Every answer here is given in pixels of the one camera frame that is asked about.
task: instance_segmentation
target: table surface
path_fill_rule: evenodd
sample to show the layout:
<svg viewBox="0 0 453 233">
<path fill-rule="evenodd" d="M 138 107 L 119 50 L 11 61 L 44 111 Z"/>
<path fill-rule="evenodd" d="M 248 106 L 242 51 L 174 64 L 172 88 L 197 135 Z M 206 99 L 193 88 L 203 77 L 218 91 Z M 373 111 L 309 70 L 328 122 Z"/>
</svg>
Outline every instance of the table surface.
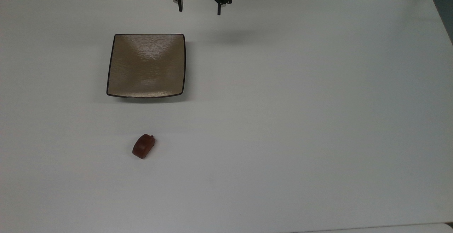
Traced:
<svg viewBox="0 0 453 233">
<path fill-rule="evenodd" d="M 0 0 L 0 231 L 453 221 L 432 0 Z M 183 33 L 183 95 L 105 94 L 113 36 Z M 156 146 L 131 154 L 144 133 Z"/>
</svg>

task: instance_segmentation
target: brown plate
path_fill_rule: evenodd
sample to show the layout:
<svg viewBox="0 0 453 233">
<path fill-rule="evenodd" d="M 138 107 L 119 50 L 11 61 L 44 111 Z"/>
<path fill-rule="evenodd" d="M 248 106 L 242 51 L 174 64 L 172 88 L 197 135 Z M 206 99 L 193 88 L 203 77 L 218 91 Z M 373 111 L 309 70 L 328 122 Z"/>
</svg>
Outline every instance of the brown plate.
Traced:
<svg viewBox="0 0 453 233">
<path fill-rule="evenodd" d="M 123 98 L 181 95 L 185 74 L 183 34 L 116 34 L 107 95 Z"/>
</svg>

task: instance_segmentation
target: plate rim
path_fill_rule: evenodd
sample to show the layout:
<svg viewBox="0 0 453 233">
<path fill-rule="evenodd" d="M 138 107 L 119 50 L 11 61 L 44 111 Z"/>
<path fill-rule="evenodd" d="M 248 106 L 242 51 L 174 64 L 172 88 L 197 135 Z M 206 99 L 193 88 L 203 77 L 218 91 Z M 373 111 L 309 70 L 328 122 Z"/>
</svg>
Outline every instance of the plate rim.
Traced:
<svg viewBox="0 0 453 233">
<path fill-rule="evenodd" d="M 111 70 L 111 66 L 112 66 L 113 49 L 115 48 L 115 39 L 116 39 L 117 35 L 182 35 L 183 36 L 183 44 L 184 44 L 184 75 L 183 75 L 183 88 L 181 89 L 181 93 L 167 95 L 167 96 L 156 96 L 156 97 L 137 97 L 137 96 L 122 96 L 122 95 L 110 94 L 109 93 L 110 70 Z M 178 96 L 178 95 L 183 94 L 185 84 L 186 84 L 186 36 L 184 36 L 184 34 L 182 34 L 182 33 L 166 33 L 166 34 L 123 34 L 123 33 L 117 33 L 117 34 L 115 34 L 115 36 L 113 36 L 112 51 L 110 53 L 109 73 L 108 73 L 108 76 L 107 76 L 107 89 L 105 91 L 105 93 L 108 96 L 118 97 L 118 98 L 130 98 L 130 99 L 168 98 L 168 97 L 174 97 L 174 96 Z"/>
</svg>

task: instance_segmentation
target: square plate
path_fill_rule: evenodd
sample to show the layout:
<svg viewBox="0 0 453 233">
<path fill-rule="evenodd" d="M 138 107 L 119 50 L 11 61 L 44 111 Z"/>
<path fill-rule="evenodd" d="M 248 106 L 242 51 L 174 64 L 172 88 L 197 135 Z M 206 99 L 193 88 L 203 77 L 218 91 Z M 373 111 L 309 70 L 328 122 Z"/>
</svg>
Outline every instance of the square plate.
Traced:
<svg viewBox="0 0 453 233">
<path fill-rule="evenodd" d="M 181 95 L 186 75 L 183 34 L 116 34 L 107 95 L 162 98 Z"/>
</svg>

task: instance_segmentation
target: white table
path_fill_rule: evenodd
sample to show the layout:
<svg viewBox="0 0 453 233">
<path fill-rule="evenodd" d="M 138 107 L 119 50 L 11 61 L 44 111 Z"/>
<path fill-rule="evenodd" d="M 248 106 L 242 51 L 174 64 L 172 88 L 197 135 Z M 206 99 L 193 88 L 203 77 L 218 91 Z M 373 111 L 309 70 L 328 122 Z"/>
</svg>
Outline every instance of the white table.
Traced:
<svg viewBox="0 0 453 233">
<path fill-rule="evenodd" d="M 0 0 L 0 232 L 453 221 L 453 47 L 432 0 L 184 1 Z M 107 96 L 115 33 L 184 33 L 184 94 Z"/>
</svg>

